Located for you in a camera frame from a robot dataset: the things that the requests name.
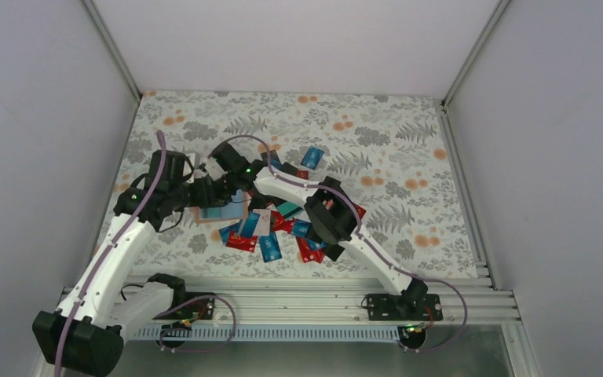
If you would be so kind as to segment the tan leather card holder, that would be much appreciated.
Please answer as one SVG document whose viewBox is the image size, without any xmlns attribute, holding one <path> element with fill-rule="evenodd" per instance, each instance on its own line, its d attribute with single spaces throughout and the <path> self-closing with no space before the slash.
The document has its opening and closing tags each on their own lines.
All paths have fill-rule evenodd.
<svg viewBox="0 0 603 377">
<path fill-rule="evenodd" d="M 248 193 L 238 190 L 237 193 L 232 196 L 232 201 L 223 207 L 211 207 L 205 209 L 194 207 L 192 213 L 198 224 L 238 220 L 245 218 L 248 215 L 250 199 L 251 197 Z"/>
</svg>

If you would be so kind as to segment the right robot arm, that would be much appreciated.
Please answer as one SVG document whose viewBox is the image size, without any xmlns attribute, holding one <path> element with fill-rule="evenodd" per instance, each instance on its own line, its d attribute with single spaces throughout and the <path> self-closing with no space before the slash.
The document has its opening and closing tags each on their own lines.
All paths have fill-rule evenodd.
<svg viewBox="0 0 603 377">
<path fill-rule="evenodd" d="M 273 196 L 303 207 L 309 218 L 309 238 L 343 249 L 378 274 L 378 280 L 393 300 L 396 314 L 412 320 L 424 311 L 428 286 L 421 278 L 403 270 L 366 230 L 353 201 L 341 183 L 326 177 L 310 181 L 289 174 L 273 165 L 249 161 L 228 142 L 220 143 L 210 154 L 227 174 L 247 183 L 265 196 Z"/>
</svg>

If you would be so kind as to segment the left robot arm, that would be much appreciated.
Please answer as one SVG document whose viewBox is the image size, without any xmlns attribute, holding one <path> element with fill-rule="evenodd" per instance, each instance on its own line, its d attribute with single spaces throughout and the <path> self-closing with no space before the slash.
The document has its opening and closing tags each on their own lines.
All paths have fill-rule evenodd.
<svg viewBox="0 0 603 377">
<path fill-rule="evenodd" d="M 190 293 L 183 279 L 156 273 L 130 298 L 118 303 L 137 256 L 160 232 L 163 220 L 189 207 L 195 184 L 191 159 L 158 150 L 146 174 L 117 201 L 108 234 L 86 271 L 53 312 L 41 311 L 32 331 L 46 362 L 60 376 L 73 370 L 107 376 L 124 346 L 156 319 L 174 319 L 175 331 L 190 320 L 210 319 L 219 297 Z"/>
</svg>

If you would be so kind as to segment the teal striped card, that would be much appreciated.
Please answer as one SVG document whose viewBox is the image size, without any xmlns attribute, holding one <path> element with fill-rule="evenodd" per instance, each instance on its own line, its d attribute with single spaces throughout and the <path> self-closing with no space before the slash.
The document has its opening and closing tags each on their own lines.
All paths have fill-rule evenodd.
<svg viewBox="0 0 603 377">
<path fill-rule="evenodd" d="M 295 215 L 303 211 L 302 207 L 290 202 L 281 203 L 280 205 L 276 206 L 276 209 L 285 219 L 293 218 Z"/>
</svg>

